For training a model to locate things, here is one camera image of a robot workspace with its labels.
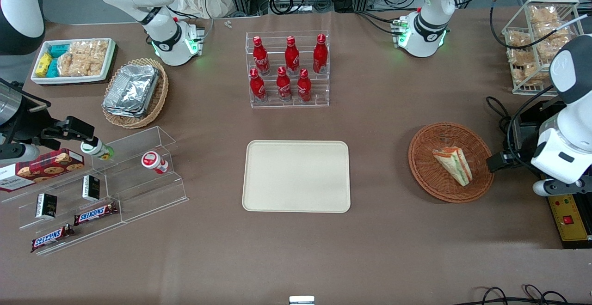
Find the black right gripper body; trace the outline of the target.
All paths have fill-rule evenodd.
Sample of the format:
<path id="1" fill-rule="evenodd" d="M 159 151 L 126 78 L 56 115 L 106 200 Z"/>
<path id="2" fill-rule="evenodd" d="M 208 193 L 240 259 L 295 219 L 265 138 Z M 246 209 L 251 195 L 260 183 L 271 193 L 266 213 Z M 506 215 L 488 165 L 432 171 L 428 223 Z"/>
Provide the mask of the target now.
<path id="1" fill-rule="evenodd" d="M 23 83 L 5 79 L 0 87 L 0 126 L 2 143 L 32 143 L 53 124 L 51 102 L 23 91 Z"/>

